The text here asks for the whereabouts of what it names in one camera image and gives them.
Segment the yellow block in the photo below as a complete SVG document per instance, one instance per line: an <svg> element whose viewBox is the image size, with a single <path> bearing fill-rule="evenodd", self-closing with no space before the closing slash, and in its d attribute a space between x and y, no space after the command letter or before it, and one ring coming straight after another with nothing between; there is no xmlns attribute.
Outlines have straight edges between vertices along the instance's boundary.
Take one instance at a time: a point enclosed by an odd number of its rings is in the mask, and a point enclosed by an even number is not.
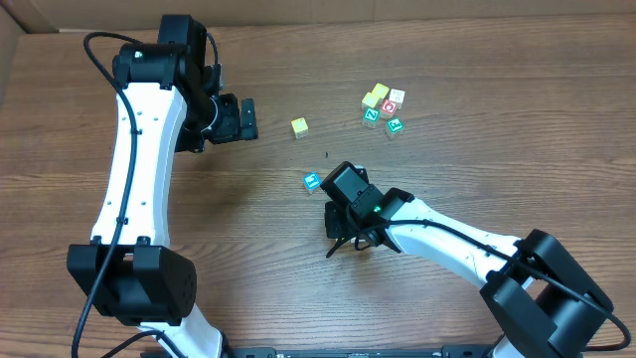
<svg viewBox="0 0 636 358"><path fill-rule="evenodd" d="M367 108L375 109L379 102L380 98L377 95L367 92L367 95L362 100L362 110Z"/></svg>
<svg viewBox="0 0 636 358"><path fill-rule="evenodd" d="M372 93L377 95L380 99L385 99L387 94L389 94L389 88L383 84L377 84Z"/></svg>
<svg viewBox="0 0 636 358"><path fill-rule="evenodd" d="M309 127L305 118L298 118L291 121L291 127L294 129L294 135L296 139L300 139L309 134Z"/></svg>

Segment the red block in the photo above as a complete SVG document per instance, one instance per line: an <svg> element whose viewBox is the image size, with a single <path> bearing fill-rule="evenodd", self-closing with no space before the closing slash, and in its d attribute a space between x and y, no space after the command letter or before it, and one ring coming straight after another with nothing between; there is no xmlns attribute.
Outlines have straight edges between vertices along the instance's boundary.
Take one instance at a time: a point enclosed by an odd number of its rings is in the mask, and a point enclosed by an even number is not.
<svg viewBox="0 0 636 358"><path fill-rule="evenodd" d="M384 119L391 119L394 114L396 114L396 110L398 110L398 104L385 99L382 103L382 107L380 108L380 117Z"/></svg>

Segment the blue block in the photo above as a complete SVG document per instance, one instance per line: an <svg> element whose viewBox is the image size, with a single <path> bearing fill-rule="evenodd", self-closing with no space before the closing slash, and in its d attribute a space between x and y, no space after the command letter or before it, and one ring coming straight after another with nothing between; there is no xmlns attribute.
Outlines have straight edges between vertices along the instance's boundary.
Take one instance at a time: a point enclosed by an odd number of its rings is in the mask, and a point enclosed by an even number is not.
<svg viewBox="0 0 636 358"><path fill-rule="evenodd" d="M305 188L311 194L320 187L322 180L320 180L320 176L317 173L311 172L302 179L302 182L305 183Z"/></svg>

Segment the white block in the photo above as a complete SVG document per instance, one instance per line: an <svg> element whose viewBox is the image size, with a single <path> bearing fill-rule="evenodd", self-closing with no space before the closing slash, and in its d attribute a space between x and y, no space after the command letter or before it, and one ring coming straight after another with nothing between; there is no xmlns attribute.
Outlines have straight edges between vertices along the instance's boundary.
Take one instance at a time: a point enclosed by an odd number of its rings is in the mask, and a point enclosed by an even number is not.
<svg viewBox="0 0 636 358"><path fill-rule="evenodd" d="M401 109L401 104L404 103L404 95L406 92L399 89L391 89L389 93L389 100L397 104L397 109Z"/></svg>

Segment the black mount bracket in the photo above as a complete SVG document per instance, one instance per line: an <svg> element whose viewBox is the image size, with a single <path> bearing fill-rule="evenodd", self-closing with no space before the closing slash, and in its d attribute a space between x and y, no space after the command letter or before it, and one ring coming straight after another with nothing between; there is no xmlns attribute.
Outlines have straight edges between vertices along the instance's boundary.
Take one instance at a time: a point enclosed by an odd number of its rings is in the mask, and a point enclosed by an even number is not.
<svg viewBox="0 0 636 358"><path fill-rule="evenodd" d="M67 269L88 295L106 256L107 245L70 245ZM119 245L93 303L123 325L181 324L197 296L194 264L161 246Z"/></svg>
<svg viewBox="0 0 636 358"><path fill-rule="evenodd" d="M555 278L608 312L614 310L609 297L552 235L533 230L516 245L517 260ZM522 287L528 277L511 265L491 271L480 290L481 296L524 356L578 357L606 317L550 285L532 299Z"/></svg>

